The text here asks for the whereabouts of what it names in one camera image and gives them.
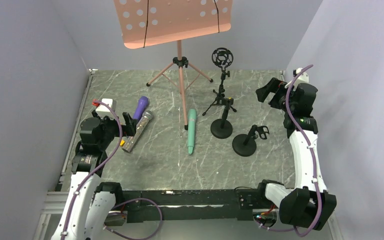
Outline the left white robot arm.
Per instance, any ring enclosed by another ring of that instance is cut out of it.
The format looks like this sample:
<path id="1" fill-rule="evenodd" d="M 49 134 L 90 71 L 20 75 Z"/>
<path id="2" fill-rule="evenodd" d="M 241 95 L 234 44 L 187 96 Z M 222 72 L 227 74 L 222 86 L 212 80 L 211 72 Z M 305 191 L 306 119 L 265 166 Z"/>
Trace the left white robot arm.
<path id="1" fill-rule="evenodd" d="M 120 183 L 104 182 L 103 168 L 109 155 L 107 147 L 118 138 L 134 136 L 138 120 L 124 112 L 125 124 L 118 118 L 99 115 L 80 123 L 80 141 L 72 160 L 70 188 L 53 240 L 93 240 L 104 227 L 111 208 L 120 203 L 123 190 Z"/>

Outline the teal toy microphone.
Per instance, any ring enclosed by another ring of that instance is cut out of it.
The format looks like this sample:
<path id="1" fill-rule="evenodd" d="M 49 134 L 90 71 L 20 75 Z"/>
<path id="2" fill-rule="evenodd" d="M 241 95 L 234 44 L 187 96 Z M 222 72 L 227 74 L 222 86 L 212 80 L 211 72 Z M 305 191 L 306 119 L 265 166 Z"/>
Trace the teal toy microphone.
<path id="1" fill-rule="evenodd" d="M 188 111 L 188 125 L 187 125 L 187 150 L 188 154 L 192 155 L 195 148 L 195 135 L 196 135 L 196 120 L 197 111 L 191 108 Z"/>

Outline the black round base mic stand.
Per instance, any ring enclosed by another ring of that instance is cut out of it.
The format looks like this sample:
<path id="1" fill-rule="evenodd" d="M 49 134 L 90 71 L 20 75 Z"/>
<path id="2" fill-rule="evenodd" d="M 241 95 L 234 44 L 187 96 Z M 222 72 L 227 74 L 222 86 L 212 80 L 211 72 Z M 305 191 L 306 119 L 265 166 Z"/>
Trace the black round base mic stand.
<path id="1" fill-rule="evenodd" d="M 212 122 L 210 126 L 210 131 L 212 135 L 218 139 L 226 139 L 233 132 L 232 124 L 227 120 L 229 110 L 231 109 L 232 101 L 226 99 L 225 107 L 222 113 L 221 118 L 216 119 Z"/>

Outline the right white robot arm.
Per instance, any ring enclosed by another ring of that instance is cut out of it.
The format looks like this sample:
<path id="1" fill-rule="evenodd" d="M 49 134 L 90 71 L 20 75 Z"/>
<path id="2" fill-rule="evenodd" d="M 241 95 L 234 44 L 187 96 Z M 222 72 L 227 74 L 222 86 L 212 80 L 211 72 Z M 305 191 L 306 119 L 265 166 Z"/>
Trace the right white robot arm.
<path id="1" fill-rule="evenodd" d="M 299 83 L 288 91 L 287 84 L 273 77 L 256 90 L 259 102 L 270 93 L 270 107 L 285 112 L 283 126 L 293 151 L 295 185 L 292 190 L 274 180 L 262 180 L 260 194 L 278 207 L 281 223 L 320 231 L 337 206 L 337 198 L 324 183 L 317 153 L 318 126 L 311 115 L 317 88 Z"/>

